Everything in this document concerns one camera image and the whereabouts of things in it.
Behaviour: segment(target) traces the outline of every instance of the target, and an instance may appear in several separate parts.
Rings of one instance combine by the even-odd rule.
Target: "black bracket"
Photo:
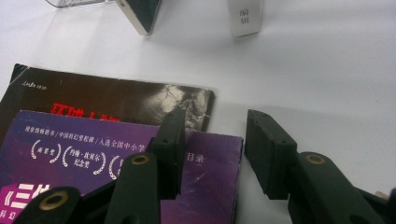
[[[295,224],[396,223],[396,189],[386,201],[354,188],[329,158],[298,153],[268,114],[247,112],[245,153],[268,198],[289,199]]]
[[[147,151],[124,160],[117,180],[83,197],[75,188],[50,189],[34,198],[14,223],[161,223],[160,200],[180,193],[185,116],[182,109],[167,114]]]

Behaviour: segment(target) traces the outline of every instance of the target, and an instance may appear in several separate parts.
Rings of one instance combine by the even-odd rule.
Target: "book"
[[[186,128],[205,131],[214,92],[201,88],[50,71],[16,64],[0,102],[0,146],[20,110],[160,125],[175,107]]]
[[[82,194],[117,179],[123,159],[145,151],[158,126],[21,111],[0,150],[1,223],[38,193]],[[232,224],[243,138],[186,131],[181,194],[161,201],[162,224]]]

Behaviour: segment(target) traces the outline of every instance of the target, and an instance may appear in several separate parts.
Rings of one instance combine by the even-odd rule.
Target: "brass screw hole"
[[[308,155],[308,156],[306,156],[306,159],[309,162],[314,163],[316,165],[321,165],[326,162],[322,157],[317,156],[317,155]]]
[[[69,195],[67,194],[66,191],[64,191],[64,190],[57,191],[57,192],[52,193],[50,196],[45,198],[43,201],[41,201],[39,207],[41,210],[49,211],[49,210],[52,210],[52,209],[55,209],[55,208],[61,206],[62,204],[67,202],[68,199],[69,199]]]
[[[148,161],[149,161],[149,157],[147,157],[145,155],[136,156],[136,157],[132,158],[132,164],[134,164],[134,165],[145,164]]]

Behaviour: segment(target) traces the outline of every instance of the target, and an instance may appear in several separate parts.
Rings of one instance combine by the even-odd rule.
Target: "purple book cover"
[[[0,150],[0,223],[38,193],[86,194],[116,179],[123,158],[146,150],[157,126],[21,111]],[[161,201],[162,224],[233,223],[243,139],[186,132],[181,195]]]

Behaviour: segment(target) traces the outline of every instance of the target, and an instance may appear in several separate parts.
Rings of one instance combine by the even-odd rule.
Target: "small white box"
[[[262,28],[262,0],[228,0],[233,36],[250,35]]]

